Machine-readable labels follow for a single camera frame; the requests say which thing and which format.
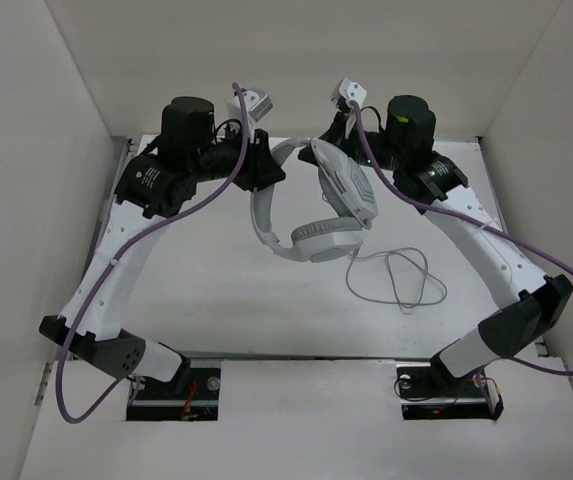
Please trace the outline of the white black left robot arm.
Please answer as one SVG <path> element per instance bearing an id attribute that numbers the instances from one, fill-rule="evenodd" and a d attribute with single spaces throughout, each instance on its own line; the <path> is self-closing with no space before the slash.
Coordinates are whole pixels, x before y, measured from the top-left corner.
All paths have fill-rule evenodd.
<path id="1" fill-rule="evenodd" d="M 159 134 L 125 167 L 108 224 L 76 293 L 46 316 L 40 334 L 121 381 L 140 377 L 167 396 L 189 387 L 190 361 L 176 350 L 126 331 L 128 300 L 168 227 L 214 201 L 230 185 L 251 190 L 282 180 L 269 157 L 268 135 L 256 126 L 272 109 L 270 96 L 244 89 L 215 120 L 212 102 L 179 96 L 167 104 Z"/>

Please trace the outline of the white grey headphones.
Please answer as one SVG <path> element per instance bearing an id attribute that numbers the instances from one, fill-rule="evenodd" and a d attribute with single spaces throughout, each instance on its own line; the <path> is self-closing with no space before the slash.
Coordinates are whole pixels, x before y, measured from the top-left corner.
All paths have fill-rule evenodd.
<path id="1" fill-rule="evenodd" d="M 250 218 L 259 241 L 288 261 L 323 263 L 359 249 L 379 214 L 374 188 L 363 168 L 339 147 L 321 139 L 286 139 L 269 152 L 283 167 L 298 150 L 313 154 L 301 186 L 254 191 Z"/>

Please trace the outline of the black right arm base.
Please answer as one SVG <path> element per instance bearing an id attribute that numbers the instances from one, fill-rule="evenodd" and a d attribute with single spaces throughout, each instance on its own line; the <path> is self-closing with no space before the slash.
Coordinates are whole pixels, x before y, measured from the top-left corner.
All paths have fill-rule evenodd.
<path id="1" fill-rule="evenodd" d="M 442 381 L 429 363 L 395 365 L 393 391 L 406 421 L 490 420 L 504 412 L 497 382 L 484 369 L 454 381 Z"/>

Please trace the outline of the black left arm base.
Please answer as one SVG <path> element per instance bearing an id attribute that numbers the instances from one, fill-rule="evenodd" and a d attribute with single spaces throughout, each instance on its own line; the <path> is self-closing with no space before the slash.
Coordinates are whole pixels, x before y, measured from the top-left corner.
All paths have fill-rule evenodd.
<path id="1" fill-rule="evenodd" d="M 133 380 L 126 406 L 129 422 L 211 422 L 218 420 L 222 362 L 195 359 L 183 388 L 172 393 L 160 382 Z"/>

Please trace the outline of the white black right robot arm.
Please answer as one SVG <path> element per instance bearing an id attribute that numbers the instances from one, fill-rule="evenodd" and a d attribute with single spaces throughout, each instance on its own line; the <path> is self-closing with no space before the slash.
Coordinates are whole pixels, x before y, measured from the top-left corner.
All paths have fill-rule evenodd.
<path id="1" fill-rule="evenodd" d="M 429 381 L 443 394 L 466 376 L 499 360 L 513 360 L 558 322 L 573 292 L 563 274 L 551 276 L 529 260 L 524 247 L 499 229 L 463 171 L 434 148 L 436 117 L 414 95 L 389 101 L 375 131 L 363 127 L 363 104 L 332 97 L 337 112 L 323 139 L 377 173 L 387 186 L 439 228 L 474 268 L 497 310 L 431 359 Z"/>

